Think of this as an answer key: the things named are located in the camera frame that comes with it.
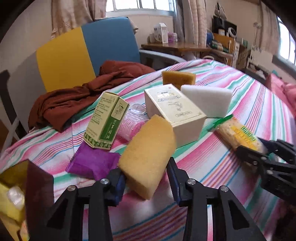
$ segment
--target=yellow sponge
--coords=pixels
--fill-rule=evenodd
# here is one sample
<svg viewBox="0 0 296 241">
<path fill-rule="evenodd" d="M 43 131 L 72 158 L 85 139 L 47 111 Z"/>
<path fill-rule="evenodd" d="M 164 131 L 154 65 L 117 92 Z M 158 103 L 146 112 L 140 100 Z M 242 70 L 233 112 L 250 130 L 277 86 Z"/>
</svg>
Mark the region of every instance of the yellow sponge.
<svg viewBox="0 0 296 241">
<path fill-rule="evenodd" d="M 163 85 L 173 84 L 181 90 L 182 85 L 195 85 L 196 75 L 193 73 L 179 71 L 162 71 Z"/>
<path fill-rule="evenodd" d="M 154 115 L 141 127 L 119 159 L 118 167 L 126 175 L 128 186 L 144 199 L 151 199 L 175 149 L 172 125 Z"/>
</svg>

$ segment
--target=yellow label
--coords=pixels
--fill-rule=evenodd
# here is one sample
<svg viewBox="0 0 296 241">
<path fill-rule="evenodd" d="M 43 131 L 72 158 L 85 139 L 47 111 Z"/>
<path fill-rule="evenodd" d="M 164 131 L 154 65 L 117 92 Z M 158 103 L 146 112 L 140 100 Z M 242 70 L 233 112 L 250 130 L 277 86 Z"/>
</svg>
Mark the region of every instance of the yellow label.
<svg viewBox="0 0 296 241">
<path fill-rule="evenodd" d="M 232 126 L 231 129 L 235 132 L 234 137 L 238 140 L 238 142 L 242 145 L 245 146 L 247 148 L 250 148 L 252 150 L 258 151 L 258 148 L 253 145 L 253 138 L 250 138 L 249 136 L 247 136 L 241 129 L 238 129 L 235 126 Z"/>
</svg>

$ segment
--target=chair armrest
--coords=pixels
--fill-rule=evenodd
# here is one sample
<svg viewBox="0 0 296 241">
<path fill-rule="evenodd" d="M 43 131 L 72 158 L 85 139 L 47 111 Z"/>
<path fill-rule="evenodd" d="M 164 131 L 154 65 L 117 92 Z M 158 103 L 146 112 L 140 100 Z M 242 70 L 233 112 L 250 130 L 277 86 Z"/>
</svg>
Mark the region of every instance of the chair armrest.
<svg viewBox="0 0 296 241">
<path fill-rule="evenodd" d="M 20 120 L 16 117 L 14 122 L 12 123 L 11 127 L 9 128 L 8 135 L 6 137 L 6 140 L 5 140 L 2 150 L 1 150 L 1 155 L 11 145 L 13 135 L 15 134 L 15 130 L 17 129 L 19 122 L 20 122 Z"/>
<path fill-rule="evenodd" d="M 143 49 L 140 49 L 139 52 L 140 52 L 141 62 L 143 62 L 142 59 L 144 58 L 150 58 L 153 60 L 158 59 L 171 65 L 176 63 L 186 62 L 185 59 L 171 55 L 171 54 L 160 53 L 160 52 L 150 51 L 150 50 L 143 50 Z"/>
</svg>

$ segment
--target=white sponge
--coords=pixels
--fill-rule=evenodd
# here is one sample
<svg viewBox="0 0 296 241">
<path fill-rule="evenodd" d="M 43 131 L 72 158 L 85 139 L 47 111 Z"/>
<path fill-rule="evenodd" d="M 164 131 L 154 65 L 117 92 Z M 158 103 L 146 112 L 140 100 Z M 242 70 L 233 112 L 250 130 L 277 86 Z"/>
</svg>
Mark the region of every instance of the white sponge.
<svg viewBox="0 0 296 241">
<path fill-rule="evenodd" d="M 231 90 L 218 87 L 182 85 L 181 92 L 208 118 L 224 118 L 232 98 Z"/>
</svg>

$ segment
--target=chair backrest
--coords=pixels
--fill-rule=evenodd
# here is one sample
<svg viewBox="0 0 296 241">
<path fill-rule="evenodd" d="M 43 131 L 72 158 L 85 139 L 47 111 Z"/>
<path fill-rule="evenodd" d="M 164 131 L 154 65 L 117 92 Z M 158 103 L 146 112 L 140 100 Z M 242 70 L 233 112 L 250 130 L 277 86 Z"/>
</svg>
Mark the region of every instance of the chair backrest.
<svg viewBox="0 0 296 241">
<path fill-rule="evenodd" d="M 24 129 L 29 131 L 29 114 L 40 95 L 93 80 L 105 60 L 140 63 L 128 18 L 104 18 L 75 28 L 29 56 L 7 83 L 13 107 Z"/>
</svg>

